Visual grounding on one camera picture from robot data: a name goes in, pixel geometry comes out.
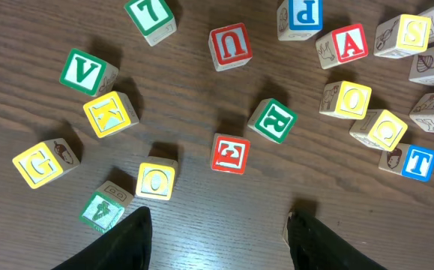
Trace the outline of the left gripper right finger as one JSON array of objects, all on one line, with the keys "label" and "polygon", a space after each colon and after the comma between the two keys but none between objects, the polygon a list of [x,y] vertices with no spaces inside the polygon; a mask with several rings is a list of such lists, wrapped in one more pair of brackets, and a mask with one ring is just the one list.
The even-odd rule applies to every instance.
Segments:
[{"label": "left gripper right finger", "polygon": [[385,270],[305,211],[289,212],[286,243],[297,270]]}]

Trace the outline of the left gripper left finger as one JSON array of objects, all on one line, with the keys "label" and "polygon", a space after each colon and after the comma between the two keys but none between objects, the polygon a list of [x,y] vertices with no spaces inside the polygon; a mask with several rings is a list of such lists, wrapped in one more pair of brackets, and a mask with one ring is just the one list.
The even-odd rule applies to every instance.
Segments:
[{"label": "left gripper left finger", "polygon": [[53,270],[147,270],[151,239],[151,212],[142,206]]}]

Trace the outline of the red E block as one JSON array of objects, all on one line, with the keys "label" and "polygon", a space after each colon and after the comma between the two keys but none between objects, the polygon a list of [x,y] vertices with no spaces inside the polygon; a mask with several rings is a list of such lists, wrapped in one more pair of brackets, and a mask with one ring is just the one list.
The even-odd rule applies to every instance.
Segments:
[{"label": "red E block", "polygon": [[213,171],[243,175],[251,142],[241,136],[216,133],[211,149],[210,166]]}]

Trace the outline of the green N block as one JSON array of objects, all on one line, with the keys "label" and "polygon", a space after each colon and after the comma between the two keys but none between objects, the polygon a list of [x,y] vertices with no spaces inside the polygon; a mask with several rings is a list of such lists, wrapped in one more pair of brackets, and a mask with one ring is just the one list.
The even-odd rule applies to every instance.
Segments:
[{"label": "green N block", "polygon": [[290,222],[292,218],[292,213],[289,212],[287,218],[285,219],[285,223],[283,226],[282,237],[287,247],[289,247],[289,237],[288,237],[288,222]]}]

